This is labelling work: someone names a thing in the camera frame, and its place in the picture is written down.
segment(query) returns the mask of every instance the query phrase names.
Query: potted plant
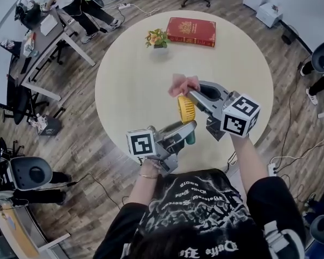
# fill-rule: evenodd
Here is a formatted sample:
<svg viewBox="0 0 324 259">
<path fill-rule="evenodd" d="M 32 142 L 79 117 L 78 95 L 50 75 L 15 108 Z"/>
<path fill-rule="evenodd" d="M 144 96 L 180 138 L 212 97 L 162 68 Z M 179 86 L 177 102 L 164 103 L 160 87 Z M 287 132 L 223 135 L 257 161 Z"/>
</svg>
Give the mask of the potted plant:
<svg viewBox="0 0 324 259">
<path fill-rule="evenodd" d="M 167 48 L 167 43 L 170 40 L 167 37 L 167 33 L 162 29 L 156 29 L 154 31 L 149 31 L 146 39 L 146 47 L 152 46 L 154 48 Z"/>
</svg>

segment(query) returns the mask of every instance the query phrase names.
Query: book cover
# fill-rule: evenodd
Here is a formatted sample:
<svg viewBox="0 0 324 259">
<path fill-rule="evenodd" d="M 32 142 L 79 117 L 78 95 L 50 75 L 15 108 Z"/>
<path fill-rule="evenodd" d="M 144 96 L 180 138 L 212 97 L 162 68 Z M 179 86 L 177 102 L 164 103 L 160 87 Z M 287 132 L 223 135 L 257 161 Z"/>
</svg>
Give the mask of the book cover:
<svg viewBox="0 0 324 259">
<path fill-rule="evenodd" d="M 167 27 L 167 35 L 168 39 L 173 42 L 214 47 L 216 41 L 216 22 L 171 17 Z"/>
</svg>

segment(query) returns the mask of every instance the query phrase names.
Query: small flower pot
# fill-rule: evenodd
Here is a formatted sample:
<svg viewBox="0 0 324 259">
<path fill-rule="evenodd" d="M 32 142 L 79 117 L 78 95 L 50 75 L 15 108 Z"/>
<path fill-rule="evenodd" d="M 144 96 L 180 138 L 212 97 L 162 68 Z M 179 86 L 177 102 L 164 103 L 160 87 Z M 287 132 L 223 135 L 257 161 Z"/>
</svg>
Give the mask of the small flower pot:
<svg viewBox="0 0 324 259">
<path fill-rule="evenodd" d="M 162 44 L 154 45 L 153 48 L 154 48 L 154 49 L 163 48 L 163 45 L 162 45 Z"/>
</svg>

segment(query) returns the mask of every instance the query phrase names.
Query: small handheld fan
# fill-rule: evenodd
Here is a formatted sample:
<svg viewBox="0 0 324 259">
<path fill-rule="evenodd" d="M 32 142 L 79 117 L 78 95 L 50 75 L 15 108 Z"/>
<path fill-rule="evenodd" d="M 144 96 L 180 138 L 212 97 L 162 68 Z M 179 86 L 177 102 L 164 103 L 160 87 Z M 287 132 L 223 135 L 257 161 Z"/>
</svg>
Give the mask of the small handheld fan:
<svg viewBox="0 0 324 259">
<path fill-rule="evenodd" d="M 178 109 L 181 116 L 181 122 L 183 124 L 194 120 L 195 109 L 192 101 L 186 96 L 178 97 Z"/>
</svg>

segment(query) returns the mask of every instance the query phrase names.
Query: wooden floor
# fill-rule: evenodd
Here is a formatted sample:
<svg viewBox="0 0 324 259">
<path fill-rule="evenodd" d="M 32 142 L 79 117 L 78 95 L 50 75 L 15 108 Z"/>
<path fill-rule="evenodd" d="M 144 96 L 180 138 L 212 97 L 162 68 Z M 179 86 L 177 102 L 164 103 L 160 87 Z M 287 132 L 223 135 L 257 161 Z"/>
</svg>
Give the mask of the wooden floor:
<svg viewBox="0 0 324 259">
<path fill-rule="evenodd" d="M 125 2 L 134 3 L 145 11 L 159 8 L 163 12 L 180 10 L 182 1 Z M 303 78 L 296 73 L 299 62 L 308 54 L 298 42 L 287 46 L 281 41 L 282 27 L 266 28 L 255 18 L 253 10 L 242 5 L 242 0 L 212 0 L 210 8 L 201 0 L 190 0 L 185 9 L 212 13 L 232 22 L 246 32 L 263 52 L 274 83 L 271 119 L 257 144 L 266 164 L 270 158 L 281 153 L 289 123 L 288 101 L 296 83 L 296 92 L 291 98 L 291 128 L 283 154 L 299 156 L 304 150 L 324 139 L 324 119 L 317 119 L 317 113 L 324 111 L 324 91 L 318 95 L 320 105 L 317 107 L 311 104 L 305 94 L 305 88 L 320 75 Z M 116 10 L 108 12 L 120 17 Z M 129 195 L 139 167 L 111 142 L 103 130 L 94 99 L 97 68 L 106 50 L 125 29 L 146 17 L 135 7 L 123 10 L 123 14 L 126 22 L 121 29 L 101 34 L 86 45 L 79 42 L 84 31 L 78 24 L 75 25 L 82 33 L 74 39 L 98 63 L 95 67 L 91 67 L 72 49 L 66 49 L 62 66 L 53 62 L 39 75 L 39 85 L 63 97 L 60 102 L 51 101 L 45 112 L 53 115 L 61 106 L 67 109 L 60 118 L 64 127 L 56 137 L 38 138 L 34 129 L 26 122 L 16 126 L 12 120 L 7 120 L 5 124 L 0 120 L 0 137 L 4 137 L 9 146 L 13 140 L 19 140 L 25 146 L 26 155 L 43 157 L 55 171 L 72 174 L 74 180 L 79 180 L 90 172 L 106 187 L 117 203 L 122 202 L 123 196 Z M 118 58 L 117 61 L 116 64 L 125 64 L 124 59 Z M 282 166 L 288 162 L 291 159 L 285 159 Z M 306 199 L 311 192 L 321 193 L 324 190 L 324 147 L 311 151 L 306 158 L 285 168 L 281 174 L 290 176 L 291 192 L 294 196 L 298 195 L 299 200 Z M 289 184 L 288 177 L 283 178 Z M 118 209 L 106 197 L 101 186 L 94 183 L 89 176 L 70 188 L 68 195 L 67 203 L 62 207 L 33 205 L 32 210 L 50 239 L 67 232 L 71 234 L 62 243 L 62 248 L 70 258 L 91 258 Z M 301 210 L 302 203 L 298 202 L 298 205 Z"/>
</svg>

